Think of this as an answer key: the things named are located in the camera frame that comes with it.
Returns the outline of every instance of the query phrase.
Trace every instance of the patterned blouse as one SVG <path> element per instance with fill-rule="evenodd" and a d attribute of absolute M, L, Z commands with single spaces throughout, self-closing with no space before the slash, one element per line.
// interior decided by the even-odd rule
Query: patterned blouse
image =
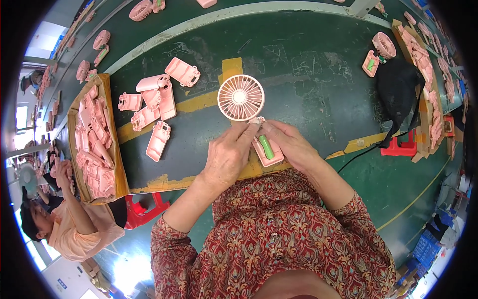
<path fill-rule="evenodd" d="M 321 208 L 294 169 L 236 182 L 212 204 L 214 228 L 199 254 L 162 218 L 151 233 L 157 298 L 251 298 L 270 276 L 317 273 L 342 298 L 384 298 L 395 262 L 360 196 Z"/>

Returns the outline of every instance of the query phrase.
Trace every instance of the green floor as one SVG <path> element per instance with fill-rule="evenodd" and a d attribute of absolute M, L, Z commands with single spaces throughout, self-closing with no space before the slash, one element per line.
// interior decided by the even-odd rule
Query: green floor
<path fill-rule="evenodd" d="M 218 2 L 213 10 L 254 1 L 225 2 Z M 332 0 L 317 2 L 335 3 Z M 351 2 L 347 0 L 344 4 L 349 6 Z M 384 0 L 382 3 L 389 14 L 388 21 L 391 22 L 392 18 L 405 20 L 403 13 L 409 9 L 401 2 Z M 92 50 L 91 45 L 99 30 L 107 29 L 112 36 L 109 42 L 111 51 L 98 67 L 98 71 L 103 72 L 145 40 L 204 13 L 199 6 L 186 5 L 185 0 L 168 1 L 165 11 L 135 23 L 127 17 L 134 4 L 127 4 L 100 26 L 99 23 L 118 5 L 111 0 L 106 2 L 92 22 L 80 31 L 74 48 L 62 57 L 56 78 L 52 80 L 55 88 L 47 90 L 44 100 L 46 106 L 51 106 L 48 97 L 62 90 L 57 123 L 66 115 L 71 101 L 82 88 L 75 78 L 76 67 L 83 59 L 94 60 L 97 51 Z M 382 17 L 376 10 L 371 14 Z M 377 31 L 388 34 L 396 44 L 391 31 L 379 25 L 307 11 L 254 14 L 212 23 L 141 53 L 114 73 L 111 76 L 113 106 L 123 92 L 134 93 L 140 79 L 163 73 L 172 56 L 197 65 L 201 71 L 201 78 L 193 88 L 182 88 L 173 82 L 176 103 L 217 90 L 218 76 L 223 72 L 222 61 L 241 57 L 244 74 L 254 76 L 264 86 L 266 105 L 261 114 L 296 125 L 320 155 L 327 157 L 345 149 L 349 140 L 384 132 L 388 126 L 378 108 L 375 80 L 361 69 L 364 56 L 372 47 L 370 39 Z M 93 39 L 86 41 L 86 46 L 81 48 L 88 34 Z M 452 108 L 454 106 L 447 106 L 444 110 Z M 116 127 L 127 125 L 131 116 L 131 112 L 115 110 Z M 153 163 L 144 154 L 150 133 L 120 145 L 130 188 L 144 188 L 149 181 L 164 174 L 169 180 L 196 175 L 206 161 L 208 141 L 230 126 L 217 106 L 193 112 L 180 111 L 175 118 L 168 120 L 168 124 L 173 132 L 159 163 Z M 59 147 L 67 153 L 65 130 L 59 139 Z M 339 169 L 358 153 L 328 162 Z M 449 162 L 446 142 L 443 142 L 434 155 L 414 164 L 409 157 L 381 156 L 375 149 L 352 162 L 341 173 L 364 199 L 397 266 L 413 249 L 418 232 L 430 218 L 441 180 L 446 174 L 457 172 L 461 145 L 456 153 L 455 160 Z M 174 202 L 182 192 L 163 192 L 162 197 Z M 126 231 L 124 237 L 95 256 L 106 277 L 116 286 L 129 289 L 137 281 L 152 284 L 149 246 L 154 221 Z M 197 250 L 202 248 L 212 226 L 209 208 L 189 234 Z"/>

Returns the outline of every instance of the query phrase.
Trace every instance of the cardboard tray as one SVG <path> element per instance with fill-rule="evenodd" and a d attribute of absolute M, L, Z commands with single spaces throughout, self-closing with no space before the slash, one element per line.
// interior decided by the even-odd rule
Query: cardboard tray
<path fill-rule="evenodd" d="M 111 134 L 113 144 L 107 150 L 111 159 L 114 163 L 114 172 L 116 176 L 116 195 L 109 198 L 94 198 L 89 186 L 83 181 L 83 171 L 78 167 L 74 157 L 77 155 L 77 149 L 75 148 L 75 127 L 78 124 L 78 109 L 81 99 L 84 95 L 94 86 L 98 86 L 98 97 L 104 97 L 106 102 L 106 109 L 108 110 L 108 115 L 105 115 L 109 119 L 108 131 Z M 112 201 L 115 201 L 123 196 L 126 196 L 130 193 L 130 188 L 128 187 L 128 181 L 126 180 L 126 174 L 124 172 L 123 160 L 121 159 L 120 147 L 118 142 L 118 136 L 116 135 L 116 127 L 114 125 L 113 119 L 113 105 L 111 103 L 111 90 L 109 86 L 109 74 L 97 74 L 89 82 L 83 86 L 80 93 L 77 95 L 75 100 L 68 110 L 68 143 L 70 145 L 70 153 L 73 157 L 71 163 L 73 166 L 73 171 L 75 172 L 76 184 L 79 189 L 81 200 L 85 204 L 98 205 L 106 204 Z"/>
<path fill-rule="evenodd" d="M 402 25 L 402 22 L 399 20 L 393 19 L 392 24 L 391 24 L 391 30 L 393 32 L 393 35 L 397 39 L 398 45 L 400 46 L 400 49 L 403 52 L 403 56 L 405 59 L 413 63 L 412 60 L 412 55 L 411 53 L 408 52 L 407 46 L 405 45 L 405 42 L 402 39 L 402 36 L 400 35 L 400 32 L 398 31 L 398 26 Z M 423 42 L 422 38 L 420 35 L 415 31 L 415 29 L 410 28 L 410 26 L 406 25 L 403 26 L 403 28 L 410 33 L 418 42 L 418 44 L 423 48 L 426 49 L 425 43 Z M 436 142 L 436 145 L 433 149 L 430 148 L 431 143 L 430 143 L 430 131 L 428 130 L 428 126 L 433 124 L 433 105 L 425 100 L 425 96 L 422 93 L 422 96 L 420 97 L 419 101 L 419 110 L 420 110 L 420 122 L 421 122 L 421 130 L 417 130 L 417 136 L 416 136 L 416 141 L 417 141 L 417 152 L 420 153 L 422 156 L 425 158 L 428 157 L 430 154 L 434 154 L 438 146 L 441 144 L 443 141 L 443 138 L 445 137 L 445 126 L 443 124 L 443 108 L 442 108 L 442 102 L 440 99 L 440 92 L 438 91 L 438 86 L 436 84 L 436 76 L 435 76 L 435 70 L 432 72 L 433 74 L 433 82 L 432 82 L 432 89 L 436 92 L 437 95 L 437 104 L 438 104 L 438 110 L 440 111 L 441 114 L 441 127 L 442 127 L 442 134 L 440 135 L 440 138 L 438 138 L 438 141 Z M 416 88 L 416 94 L 417 96 L 420 93 L 419 87 Z"/>

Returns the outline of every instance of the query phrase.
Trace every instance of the woman's left hand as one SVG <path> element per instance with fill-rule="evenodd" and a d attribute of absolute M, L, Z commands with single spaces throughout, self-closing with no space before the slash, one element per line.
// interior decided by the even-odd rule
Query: woman's left hand
<path fill-rule="evenodd" d="M 247 164 L 249 150 L 259 125 L 235 123 L 218 138 L 209 142 L 206 167 L 200 176 L 217 193 L 232 186 Z"/>

